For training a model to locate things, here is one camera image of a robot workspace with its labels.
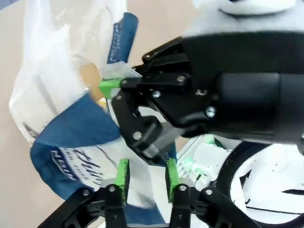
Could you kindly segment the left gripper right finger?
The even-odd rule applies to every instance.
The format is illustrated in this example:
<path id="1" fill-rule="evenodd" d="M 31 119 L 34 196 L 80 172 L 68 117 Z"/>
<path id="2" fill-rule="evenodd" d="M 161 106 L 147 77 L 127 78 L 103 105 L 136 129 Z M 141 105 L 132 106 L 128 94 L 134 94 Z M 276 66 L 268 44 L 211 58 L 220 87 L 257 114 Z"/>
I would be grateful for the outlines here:
<path id="1" fill-rule="evenodd" d="M 165 179 L 168 201 L 172 204 L 170 228 L 189 228 L 191 215 L 210 228 L 260 227 L 217 188 L 198 191 L 183 183 L 173 158 L 166 160 Z"/>

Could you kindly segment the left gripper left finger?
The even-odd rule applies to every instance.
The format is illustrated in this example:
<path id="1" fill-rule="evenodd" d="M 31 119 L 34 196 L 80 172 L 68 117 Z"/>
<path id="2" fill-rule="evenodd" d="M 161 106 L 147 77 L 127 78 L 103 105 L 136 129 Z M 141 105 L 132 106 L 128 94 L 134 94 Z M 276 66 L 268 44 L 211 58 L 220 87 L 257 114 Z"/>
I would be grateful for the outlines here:
<path id="1" fill-rule="evenodd" d="M 93 191 L 79 188 L 40 225 L 40 228 L 86 228 L 99 217 L 110 228 L 126 228 L 124 206 L 127 204 L 130 167 L 129 159 L 121 159 L 114 179 Z"/>

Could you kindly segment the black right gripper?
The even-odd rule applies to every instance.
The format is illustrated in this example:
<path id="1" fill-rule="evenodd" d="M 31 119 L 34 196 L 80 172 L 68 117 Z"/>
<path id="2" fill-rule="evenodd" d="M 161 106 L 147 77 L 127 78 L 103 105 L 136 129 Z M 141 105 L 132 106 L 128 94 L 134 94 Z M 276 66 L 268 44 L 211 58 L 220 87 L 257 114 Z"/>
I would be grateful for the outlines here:
<path id="1" fill-rule="evenodd" d="M 133 67 L 123 61 L 109 64 L 99 83 L 104 97 L 114 97 L 128 78 L 160 91 L 181 91 L 191 80 L 186 92 L 165 91 L 153 100 L 173 126 L 245 141 L 301 142 L 302 32 L 201 35 L 183 42 L 177 37 L 144 54 L 142 61 Z"/>

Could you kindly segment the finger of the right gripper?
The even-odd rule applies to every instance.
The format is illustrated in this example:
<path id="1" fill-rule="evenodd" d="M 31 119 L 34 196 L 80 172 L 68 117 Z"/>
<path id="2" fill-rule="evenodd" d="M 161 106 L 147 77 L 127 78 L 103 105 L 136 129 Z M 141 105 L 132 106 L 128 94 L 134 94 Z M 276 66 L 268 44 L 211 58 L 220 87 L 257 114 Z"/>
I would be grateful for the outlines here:
<path id="1" fill-rule="evenodd" d="M 154 115 L 142 116 L 132 94 L 120 91 L 111 105 L 127 146 L 147 164 L 165 164 L 177 159 L 175 139 L 181 129 L 160 122 Z"/>

